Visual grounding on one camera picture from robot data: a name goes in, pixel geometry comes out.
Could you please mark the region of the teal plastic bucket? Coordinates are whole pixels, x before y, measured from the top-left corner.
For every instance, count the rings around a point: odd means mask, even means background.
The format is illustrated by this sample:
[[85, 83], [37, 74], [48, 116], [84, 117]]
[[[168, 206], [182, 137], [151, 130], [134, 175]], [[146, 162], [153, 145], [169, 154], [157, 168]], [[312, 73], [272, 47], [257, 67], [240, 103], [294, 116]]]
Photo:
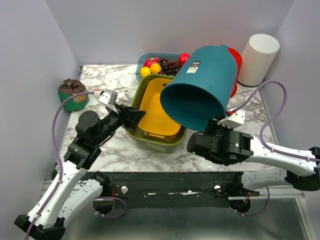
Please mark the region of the teal plastic bucket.
[[162, 90], [161, 106], [181, 126], [203, 132], [210, 119], [226, 116], [237, 72], [226, 45], [200, 47]]

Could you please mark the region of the red mesh basket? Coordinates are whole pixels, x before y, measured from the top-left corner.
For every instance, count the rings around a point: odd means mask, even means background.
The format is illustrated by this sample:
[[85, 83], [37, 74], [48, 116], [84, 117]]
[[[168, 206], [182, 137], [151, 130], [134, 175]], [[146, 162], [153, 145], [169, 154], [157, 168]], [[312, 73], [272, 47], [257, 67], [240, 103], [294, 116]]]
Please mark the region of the red mesh basket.
[[230, 98], [232, 98], [236, 94], [237, 89], [238, 89], [238, 85], [237, 85], [238, 84], [238, 77], [239, 77], [239, 73], [241, 70], [242, 63], [243, 63], [243, 59], [242, 59], [241, 54], [237, 50], [235, 50], [234, 48], [228, 47], [228, 51], [233, 56], [233, 58], [236, 62], [236, 65], [237, 65], [237, 75], [236, 75], [233, 89], [232, 89], [232, 92], [230, 95]]

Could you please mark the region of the white cylindrical container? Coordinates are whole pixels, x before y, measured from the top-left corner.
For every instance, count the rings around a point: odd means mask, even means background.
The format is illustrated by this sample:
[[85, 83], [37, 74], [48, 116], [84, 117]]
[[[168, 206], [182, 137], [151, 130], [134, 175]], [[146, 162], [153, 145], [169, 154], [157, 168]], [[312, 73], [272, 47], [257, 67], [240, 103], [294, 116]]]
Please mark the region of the white cylindrical container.
[[242, 65], [238, 83], [246, 87], [259, 86], [279, 49], [280, 43], [273, 36], [264, 33], [252, 35], [241, 53]]

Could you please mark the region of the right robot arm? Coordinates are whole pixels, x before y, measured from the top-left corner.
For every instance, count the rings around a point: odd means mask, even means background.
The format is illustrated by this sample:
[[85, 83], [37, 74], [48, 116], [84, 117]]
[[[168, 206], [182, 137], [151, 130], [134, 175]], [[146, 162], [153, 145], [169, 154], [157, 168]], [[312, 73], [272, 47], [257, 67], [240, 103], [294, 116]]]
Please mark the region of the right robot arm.
[[268, 169], [242, 172], [230, 183], [230, 191], [241, 196], [264, 187], [292, 186], [301, 191], [320, 189], [320, 149], [295, 150], [274, 144], [265, 146], [261, 139], [235, 129], [244, 116], [230, 115], [211, 119], [203, 132], [191, 135], [187, 151], [218, 165], [260, 163]]

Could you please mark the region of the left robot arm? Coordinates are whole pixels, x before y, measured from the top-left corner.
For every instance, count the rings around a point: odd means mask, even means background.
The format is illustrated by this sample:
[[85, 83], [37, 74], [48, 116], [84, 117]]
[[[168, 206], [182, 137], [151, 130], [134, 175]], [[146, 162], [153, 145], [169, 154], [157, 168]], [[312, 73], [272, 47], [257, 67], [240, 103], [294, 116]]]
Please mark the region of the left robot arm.
[[134, 129], [145, 115], [137, 107], [117, 104], [115, 110], [100, 119], [94, 111], [86, 111], [78, 118], [76, 138], [63, 158], [58, 158], [59, 172], [51, 185], [28, 213], [19, 215], [15, 225], [25, 232], [25, 238], [60, 240], [66, 226], [90, 201], [107, 197], [111, 178], [96, 172], [84, 188], [71, 194], [80, 179], [101, 154], [100, 147], [110, 140], [120, 127]]

